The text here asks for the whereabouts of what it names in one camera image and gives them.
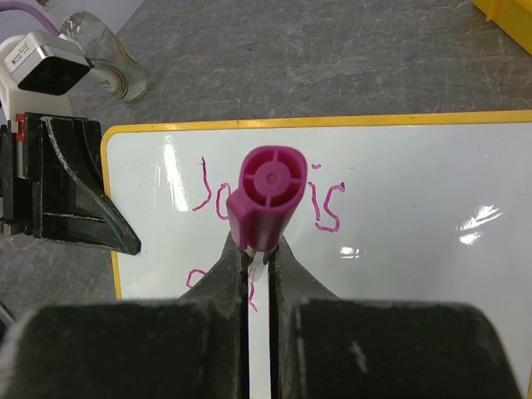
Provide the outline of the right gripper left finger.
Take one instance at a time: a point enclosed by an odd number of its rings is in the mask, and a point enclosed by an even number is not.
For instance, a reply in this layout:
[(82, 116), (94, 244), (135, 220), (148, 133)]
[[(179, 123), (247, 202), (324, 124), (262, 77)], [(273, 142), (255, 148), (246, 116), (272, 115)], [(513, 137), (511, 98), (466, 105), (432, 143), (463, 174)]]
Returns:
[(246, 398), (247, 266), (232, 239), (177, 299), (35, 308), (1, 345), (4, 398)]

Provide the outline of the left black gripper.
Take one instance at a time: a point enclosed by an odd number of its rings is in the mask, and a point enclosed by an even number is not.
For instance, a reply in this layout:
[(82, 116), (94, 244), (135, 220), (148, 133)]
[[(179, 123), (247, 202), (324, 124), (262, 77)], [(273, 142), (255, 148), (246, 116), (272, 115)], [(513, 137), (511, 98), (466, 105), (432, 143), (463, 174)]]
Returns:
[(101, 125), (17, 113), (1, 126), (1, 232), (140, 252), (141, 241), (106, 195)]

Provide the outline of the pink capped whiteboard marker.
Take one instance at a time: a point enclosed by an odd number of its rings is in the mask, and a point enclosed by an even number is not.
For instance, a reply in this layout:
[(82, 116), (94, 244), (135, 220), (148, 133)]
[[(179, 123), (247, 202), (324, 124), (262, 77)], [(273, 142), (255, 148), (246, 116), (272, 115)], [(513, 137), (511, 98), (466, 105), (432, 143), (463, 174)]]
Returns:
[(241, 165), (238, 188), (226, 200), (230, 232), (251, 258), (249, 280), (257, 282), (278, 246), (307, 184), (304, 155), (293, 147), (251, 150)]

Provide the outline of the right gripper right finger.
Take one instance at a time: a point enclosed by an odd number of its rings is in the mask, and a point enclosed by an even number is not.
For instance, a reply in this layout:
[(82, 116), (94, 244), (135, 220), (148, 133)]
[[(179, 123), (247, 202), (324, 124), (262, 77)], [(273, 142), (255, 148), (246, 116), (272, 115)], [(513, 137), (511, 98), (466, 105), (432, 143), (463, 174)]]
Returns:
[(268, 266), (274, 398), (518, 398), (500, 337), (466, 303), (342, 299), (281, 240)]

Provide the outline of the orange framed whiteboard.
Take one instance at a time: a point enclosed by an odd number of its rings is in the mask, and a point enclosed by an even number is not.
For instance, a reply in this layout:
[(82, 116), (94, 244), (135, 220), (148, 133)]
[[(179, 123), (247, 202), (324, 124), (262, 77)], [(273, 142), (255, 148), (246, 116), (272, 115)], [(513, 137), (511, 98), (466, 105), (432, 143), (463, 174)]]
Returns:
[(298, 149), (304, 197), (285, 230), (296, 259), (342, 298), (463, 302), (531, 370), (529, 111), (115, 126), (106, 193), (141, 241), (114, 254), (123, 299), (177, 298), (219, 259), (244, 157)]

